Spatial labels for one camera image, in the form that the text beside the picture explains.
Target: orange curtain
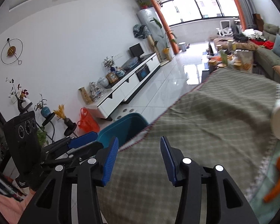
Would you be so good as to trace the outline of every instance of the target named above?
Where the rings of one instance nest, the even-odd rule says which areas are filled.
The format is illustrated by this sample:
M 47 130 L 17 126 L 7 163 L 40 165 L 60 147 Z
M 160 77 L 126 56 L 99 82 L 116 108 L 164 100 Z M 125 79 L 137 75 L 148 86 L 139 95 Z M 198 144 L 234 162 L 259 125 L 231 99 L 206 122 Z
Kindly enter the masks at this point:
M 174 36 L 170 33 L 168 33 L 169 31 L 171 31 L 170 27 L 168 26 L 161 10 L 160 10 L 160 6 L 157 4 L 157 2 L 155 0 L 150 0 L 152 6 L 155 8 L 155 11 L 157 12 L 158 16 L 160 17 L 160 20 L 161 20 L 161 23 L 163 24 L 163 27 L 167 33 L 167 36 L 170 40 L 170 43 L 171 43 L 171 46 L 172 46 L 172 49 L 173 49 L 173 52 L 175 54 L 178 54 L 179 53 L 179 48 L 177 46 L 177 44 L 175 44 L 174 42 L 172 42 L 171 40 L 174 39 Z
M 237 6 L 237 10 L 239 12 L 239 18 L 241 19 L 241 25 L 243 30 L 247 29 L 246 21 L 245 21 L 245 16 L 241 7 L 241 4 L 239 0 L 234 0 L 235 5 Z

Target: gray curtain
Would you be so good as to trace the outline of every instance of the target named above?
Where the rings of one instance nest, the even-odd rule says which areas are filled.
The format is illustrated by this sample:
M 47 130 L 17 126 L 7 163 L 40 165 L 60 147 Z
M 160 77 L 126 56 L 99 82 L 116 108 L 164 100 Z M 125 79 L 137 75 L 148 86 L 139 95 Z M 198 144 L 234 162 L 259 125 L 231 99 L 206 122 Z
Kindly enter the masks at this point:
M 252 29 L 255 27 L 254 20 L 253 20 L 253 13 L 256 13 L 256 9 L 252 0 L 239 0 L 244 16 L 245 22 L 247 25 L 247 29 Z

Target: red cloth trim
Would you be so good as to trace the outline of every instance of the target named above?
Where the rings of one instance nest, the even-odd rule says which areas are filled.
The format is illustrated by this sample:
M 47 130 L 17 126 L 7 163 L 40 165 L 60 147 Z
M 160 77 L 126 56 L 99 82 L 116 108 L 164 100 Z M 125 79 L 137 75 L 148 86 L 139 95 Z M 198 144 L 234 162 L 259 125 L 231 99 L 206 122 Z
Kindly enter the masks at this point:
M 250 39 L 250 40 L 257 45 L 263 45 L 265 43 L 263 41 L 257 41 L 257 40 L 254 40 L 254 39 Z
M 274 42 L 266 41 L 264 44 L 265 48 L 272 49 L 274 47 Z

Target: white drawer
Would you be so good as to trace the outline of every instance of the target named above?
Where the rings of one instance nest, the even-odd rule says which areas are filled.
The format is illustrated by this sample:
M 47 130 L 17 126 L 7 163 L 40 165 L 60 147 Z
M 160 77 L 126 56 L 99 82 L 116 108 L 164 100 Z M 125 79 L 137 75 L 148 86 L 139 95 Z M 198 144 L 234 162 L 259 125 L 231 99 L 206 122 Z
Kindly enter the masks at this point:
M 103 110 L 108 116 L 112 111 L 122 102 L 125 98 L 122 91 L 118 88 L 111 94 L 112 98 L 107 98 L 101 105 L 98 107 L 99 110 Z
M 122 91 L 124 97 L 126 97 L 135 87 L 137 87 L 139 83 L 139 79 L 136 73 L 134 73 L 131 77 L 129 77 L 128 82 L 125 81 L 119 86 L 119 88 Z
M 148 66 L 149 70 L 152 71 L 157 65 L 159 65 L 159 60 L 157 58 L 157 56 L 154 56 L 153 58 L 151 58 L 146 65 Z

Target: black monitor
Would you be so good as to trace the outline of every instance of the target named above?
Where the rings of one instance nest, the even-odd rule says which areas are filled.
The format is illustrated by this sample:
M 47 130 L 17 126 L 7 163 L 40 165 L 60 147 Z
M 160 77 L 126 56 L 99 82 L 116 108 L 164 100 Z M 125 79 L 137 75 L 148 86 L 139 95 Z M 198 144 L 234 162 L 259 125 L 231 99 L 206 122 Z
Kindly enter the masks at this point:
M 144 54 L 140 44 L 136 44 L 136 45 L 130 47 L 130 51 L 134 57 L 138 57 L 139 59 L 140 59 L 140 56 Z

